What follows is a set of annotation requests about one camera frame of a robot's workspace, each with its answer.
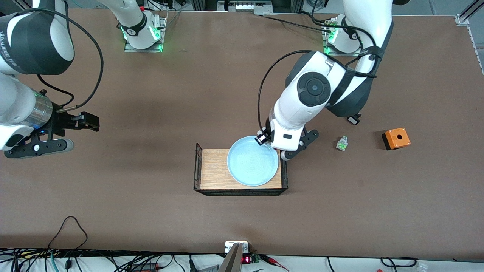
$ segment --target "light blue round plate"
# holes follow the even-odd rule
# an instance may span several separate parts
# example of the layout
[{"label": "light blue round plate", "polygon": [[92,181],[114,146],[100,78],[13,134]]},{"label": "light blue round plate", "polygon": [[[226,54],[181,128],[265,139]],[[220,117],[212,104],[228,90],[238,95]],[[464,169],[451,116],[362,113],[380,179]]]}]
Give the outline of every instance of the light blue round plate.
[{"label": "light blue round plate", "polygon": [[236,141],[227,156],[228,171],[233,178],[247,186],[261,186],[270,181],[279,166],[277,151],[259,145],[255,136]]}]

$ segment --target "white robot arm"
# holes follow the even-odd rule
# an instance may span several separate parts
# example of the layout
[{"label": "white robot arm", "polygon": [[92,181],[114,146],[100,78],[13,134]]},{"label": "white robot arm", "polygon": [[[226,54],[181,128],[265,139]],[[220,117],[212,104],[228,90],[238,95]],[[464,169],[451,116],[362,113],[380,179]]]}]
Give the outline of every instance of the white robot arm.
[{"label": "white robot arm", "polygon": [[343,0],[343,7],[345,14],[340,16],[345,17],[347,26],[363,29],[371,36],[357,30],[364,49],[354,70],[317,51],[304,54],[296,62],[266,127],[256,137],[259,144],[268,142],[280,149],[285,160],[317,138],[318,132],[307,132],[305,124],[322,109],[349,117],[358,114],[368,99],[393,29],[392,0]]},{"label": "white robot arm", "polygon": [[[145,49],[160,39],[159,16],[141,11],[135,0],[100,0],[117,17],[130,45]],[[64,0],[33,0],[33,8],[68,15]],[[73,116],[62,106],[19,82],[17,74],[59,75],[74,60],[67,21],[48,12],[0,17],[0,150],[10,158],[68,152],[74,144],[65,129],[99,130],[99,119],[87,112]],[[41,135],[48,135],[41,141]]]}]

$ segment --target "brown table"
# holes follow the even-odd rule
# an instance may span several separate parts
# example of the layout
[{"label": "brown table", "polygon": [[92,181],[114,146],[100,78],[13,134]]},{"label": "brown table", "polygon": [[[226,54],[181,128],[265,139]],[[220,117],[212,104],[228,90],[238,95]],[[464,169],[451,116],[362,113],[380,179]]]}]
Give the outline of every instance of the brown table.
[{"label": "brown table", "polygon": [[[290,51],[321,50],[320,33],[245,13],[183,13],[163,53],[123,53],[108,10],[71,15],[105,55],[101,87],[83,108],[101,131],[69,131],[71,153],[0,159],[1,247],[46,247],[75,215],[84,248],[215,253],[247,239],[267,254],[484,258],[484,76],[452,17],[394,18],[362,122],[325,111],[308,123],[320,137],[288,163],[281,196],[209,197],[193,191],[196,143],[225,149],[253,135],[263,74]],[[47,79],[81,101],[99,63],[84,34],[73,39],[75,62]],[[268,77],[263,118],[297,58]],[[397,127],[412,145],[384,150],[380,135]],[[346,152],[334,148],[342,135]],[[71,221],[54,246],[80,241]]]}]

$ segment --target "teal cable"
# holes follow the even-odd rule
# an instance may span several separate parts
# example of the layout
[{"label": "teal cable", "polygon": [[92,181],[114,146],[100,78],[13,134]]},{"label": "teal cable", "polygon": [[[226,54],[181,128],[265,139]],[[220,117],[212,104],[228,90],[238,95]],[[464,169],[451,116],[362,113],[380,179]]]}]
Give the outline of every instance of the teal cable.
[{"label": "teal cable", "polygon": [[56,272],[59,272],[59,269],[57,268],[56,262],[54,262],[54,251],[50,252],[50,261],[52,262],[52,266],[54,267],[54,270]]},{"label": "teal cable", "polygon": [[76,0],[71,0],[71,1],[72,1],[72,3],[76,4],[76,6],[78,6],[78,7],[82,8],[82,6],[81,6],[81,5],[79,5],[79,4],[76,2]]}]

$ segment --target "orange box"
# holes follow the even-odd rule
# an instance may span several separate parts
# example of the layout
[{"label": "orange box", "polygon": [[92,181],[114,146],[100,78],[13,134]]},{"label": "orange box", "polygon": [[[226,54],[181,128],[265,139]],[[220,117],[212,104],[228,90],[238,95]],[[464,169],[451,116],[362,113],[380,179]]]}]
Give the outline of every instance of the orange box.
[{"label": "orange box", "polygon": [[391,129],[382,134],[381,137],[387,150],[395,150],[410,145],[407,131],[403,127]]}]

